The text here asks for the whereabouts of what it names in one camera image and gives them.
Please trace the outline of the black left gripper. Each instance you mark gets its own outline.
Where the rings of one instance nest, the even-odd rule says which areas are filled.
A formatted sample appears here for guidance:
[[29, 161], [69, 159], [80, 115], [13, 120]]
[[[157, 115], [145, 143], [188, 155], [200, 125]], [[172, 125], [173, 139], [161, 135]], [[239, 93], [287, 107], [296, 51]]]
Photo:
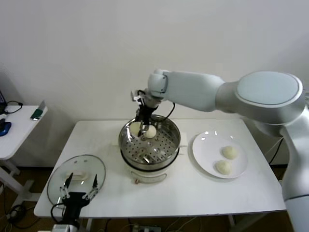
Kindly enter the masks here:
[[83, 207], [90, 204], [99, 192], [97, 174], [95, 175], [92, 189], [86, 194], [84, 192], [70, 192], [69, 186], [73, 177], [73, 173], [65, 180], [64, 185], [60, 187], [61, 198], [65, 206], [65, 218], [78, 218]]

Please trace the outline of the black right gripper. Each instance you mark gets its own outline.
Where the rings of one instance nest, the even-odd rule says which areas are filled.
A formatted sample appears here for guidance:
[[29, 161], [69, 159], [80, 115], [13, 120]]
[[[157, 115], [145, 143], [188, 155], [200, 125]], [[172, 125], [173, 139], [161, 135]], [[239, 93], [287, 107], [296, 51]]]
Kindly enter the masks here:
[[146, 105], [140, 105], [136, 111], [134, 126], [139, 130], [139, 138], [149, 139], [149, 127], [150, 119], [152, 113], [155, 111], [154, 108], [148, 107]]

